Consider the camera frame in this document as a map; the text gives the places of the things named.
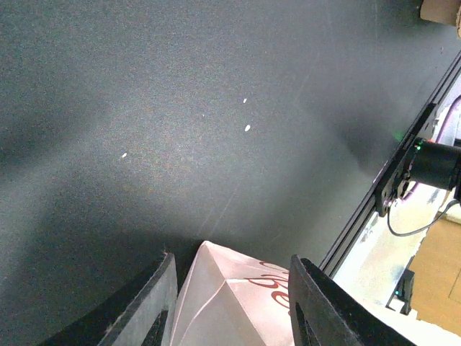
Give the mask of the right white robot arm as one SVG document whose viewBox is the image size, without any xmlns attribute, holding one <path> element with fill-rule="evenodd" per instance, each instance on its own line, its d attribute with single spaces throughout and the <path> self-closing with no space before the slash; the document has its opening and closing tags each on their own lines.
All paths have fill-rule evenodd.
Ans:
<svg viewBox="0 0 461 346">
<path fill-rule="evenodd" d="M 404 162 L 399 197 L 412 182 L 455 190 L 454 199 L 460 202 L 460 148 L 417 138 Z"/>
</svg>

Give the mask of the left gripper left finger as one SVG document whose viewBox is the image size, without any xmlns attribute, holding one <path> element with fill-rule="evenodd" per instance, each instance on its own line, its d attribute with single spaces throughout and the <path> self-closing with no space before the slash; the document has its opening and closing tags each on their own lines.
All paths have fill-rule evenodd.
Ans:
<svg viewBox="0 0 461 346">
<path fill-rule="evenodd" d="M 172 253 L 42 345 L 169 345 L 177 297 Z"/>
</svg>

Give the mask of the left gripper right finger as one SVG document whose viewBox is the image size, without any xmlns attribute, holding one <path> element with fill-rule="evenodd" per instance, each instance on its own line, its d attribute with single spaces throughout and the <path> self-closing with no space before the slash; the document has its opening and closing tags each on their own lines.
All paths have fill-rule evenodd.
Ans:
<svg viewBox="0 0 461 346">
<path fill-rule="evenodd" d="M 296 345 L 413 344 L 296 254 L 290 260 L 289 301 Z"/>
</svg>

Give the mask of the white printed paper bag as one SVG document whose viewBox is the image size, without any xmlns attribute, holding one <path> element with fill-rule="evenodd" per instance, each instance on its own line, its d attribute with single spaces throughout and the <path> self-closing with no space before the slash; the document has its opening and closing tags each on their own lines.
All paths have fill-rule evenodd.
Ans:
<svg viewBox="0 0 461 346">
<path fill-rule="evenodd" d="M 204 241 L 176 301 L 171 345 L 293 345 L 289 271 Z"/>
</svg>

